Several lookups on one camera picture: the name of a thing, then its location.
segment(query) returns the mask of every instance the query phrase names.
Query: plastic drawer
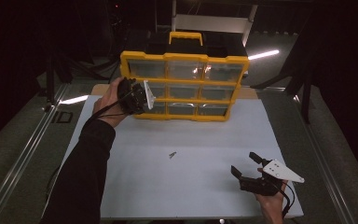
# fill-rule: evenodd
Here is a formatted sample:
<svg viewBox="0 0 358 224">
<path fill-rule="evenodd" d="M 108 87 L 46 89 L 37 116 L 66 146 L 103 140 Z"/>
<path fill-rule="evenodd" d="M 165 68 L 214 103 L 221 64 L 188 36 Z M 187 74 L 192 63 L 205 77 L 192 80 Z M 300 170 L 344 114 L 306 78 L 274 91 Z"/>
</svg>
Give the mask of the plastic drawer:
<svg viewBox="0 0 358 224">
<path fill-rule="evenodd" d="M 208 63 L 205 69 L 205 79 L 237 82 L 242 68 L 243 64 L 240 63 Z"/>
<path fill-rule="evenodd" d="M 150 90 L 153 92 L 153 95 L 156 96 L 156 98 L 165 98 L 165 84 L 164 83 L 158 83 L 158 82 L 147 82 L 147 84 L 150 87 Z"/>
<path fill-rule="evenodd" d="M 198 115 L 225 116 L 228 105 L 199 105 Z"/>
<path fill-rule="evenodd" d="M 201 79 L 204 63 L 168 61 L 168 77 L 173 79 Z"/>
<path fill-rule="evenodd" d="M 164 77 L 165 62 L 150 60 L 128 60 L 130 73 L 134 77 Z"/>
<path fill-rule="evenodd" d="M 230 100 L 235 87 L 232 86 L 207 86 L 201 89 L 201 99 L 205 100 Z"/>
<path fill-rule="evenodd" d="M 172 115 L 194 115 L 197 104 L 168 103 L 168 112 Z"/>
<path fill-rule="evenodd" d="M 155 102 L 152 109 L 149 109 L 146 105 L 144 106 L 144 111 L 145 114 L 165 114 L 165 103 Z"/>
<path fill-rule="evenodd" d="M 167 87 L 169 98 L 197 99 L 199 97 L 200 85 L 167 84 Z"/>
</svg>

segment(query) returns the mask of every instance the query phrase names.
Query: person's left hand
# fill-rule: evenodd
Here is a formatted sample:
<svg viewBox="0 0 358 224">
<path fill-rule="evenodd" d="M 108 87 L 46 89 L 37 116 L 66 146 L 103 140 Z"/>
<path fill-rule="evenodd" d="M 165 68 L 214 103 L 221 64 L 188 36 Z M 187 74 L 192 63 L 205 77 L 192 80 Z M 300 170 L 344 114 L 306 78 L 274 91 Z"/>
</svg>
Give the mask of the person's left hand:
<svg viewBox="0 0 358 224">
<path fill-rule="evenodd" d="M 109 89 L 106 91 L 103 97 L 95 102 L 92 114 L 95 114 L 97 111 L 115 103 L 118 100 L 117 87 L 123 79 L 124 77 L 118 77 L 110 83 Z M 123 114 L 120 104 L 117 104 L 104 112 L 102 116 L 98 119 L 103 120 L 104 122 L 110 124 L 110 126 L 112 126 L 113 128 L 116 128 L 118 124 L 126 117 L 127 115 Z"/>
</svg>

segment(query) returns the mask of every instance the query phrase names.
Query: floor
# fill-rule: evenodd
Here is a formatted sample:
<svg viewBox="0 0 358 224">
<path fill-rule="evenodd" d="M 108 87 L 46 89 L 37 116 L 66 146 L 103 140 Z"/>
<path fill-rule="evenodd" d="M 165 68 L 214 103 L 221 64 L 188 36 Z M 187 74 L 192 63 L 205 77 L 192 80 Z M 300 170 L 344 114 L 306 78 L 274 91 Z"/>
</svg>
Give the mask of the floor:
<svg viewBox="0 0 358 224">
<path fill-rule="evenodd" d="M 295 35 L 250 35 L 248 55 L 274 49 L 280 53 L 252 60 L 242 84 L 250 86 L 278 75 L 295 41 Z M 317 88 L 312 88 L 308 125 L 298 112 L 301 95 L 282 91 L 289 80 L 257 92 L 286 164 L 307 178 L 307 183 L 295 185 L 305 216 L 288 218 L 285 223 L 358 223 L 357 161 Z M 90 94 L 97 83 L 101 81 L 77 76 L 71 85 L 57 83 L 57 97 L 65 100 Z M 0 132 L 0 223 L 37 223 L 49 180 L 62 161 L 83 106 L 59 105 L 45 113 L 45 104 L 46 98 L 34 97 Z M 260 217 L 233 221 L 263 223 Z"/>
</svg>

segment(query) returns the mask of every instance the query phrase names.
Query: organizer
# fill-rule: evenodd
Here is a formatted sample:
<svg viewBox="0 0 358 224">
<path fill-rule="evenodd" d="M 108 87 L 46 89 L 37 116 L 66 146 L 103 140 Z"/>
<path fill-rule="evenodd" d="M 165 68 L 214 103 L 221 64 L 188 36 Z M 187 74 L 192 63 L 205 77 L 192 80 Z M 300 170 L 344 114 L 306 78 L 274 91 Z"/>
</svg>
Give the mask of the organizer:
<svg viewBox="0 0 358 224">
<path fill-rule="evenodd" d="M 142 40 L 130 36 L 130 42 Z M 241 78 L 249 60 L 244 49 L 229 55 L 230 47 L 208 45 L 201 33 L 170 32 L 167 43 L 143 41 L 121 53 L 121 74 L 148 85 L 156 96 L 153 109 L 145 107 L 138 119 L 191 119 L 225 121 L 241 88 Z M 240 46 L 227 41 L 226 46 Z"/>
</svg>

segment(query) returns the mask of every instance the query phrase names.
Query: yellow storage organizer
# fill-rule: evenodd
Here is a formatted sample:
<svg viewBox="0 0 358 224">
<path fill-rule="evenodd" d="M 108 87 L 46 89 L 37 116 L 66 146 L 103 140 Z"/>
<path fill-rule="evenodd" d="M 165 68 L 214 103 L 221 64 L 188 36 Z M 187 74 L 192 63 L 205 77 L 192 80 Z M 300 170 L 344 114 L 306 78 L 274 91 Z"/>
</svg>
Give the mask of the yellow storage organizer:
<svg viewBox="0 0 358 224">
<path fill-rule="evenodd" d="M 202 45 L 200 33 L 171 32 L 170 44 L 172 38 L 196 38 Z M 247 56 L 124 50 L 120 69 L 124 77 L 148 80 L 157 97 L 153 109 L 146 108 L 138 119 L 226 121 L 248 66 Z"/>
</svg>

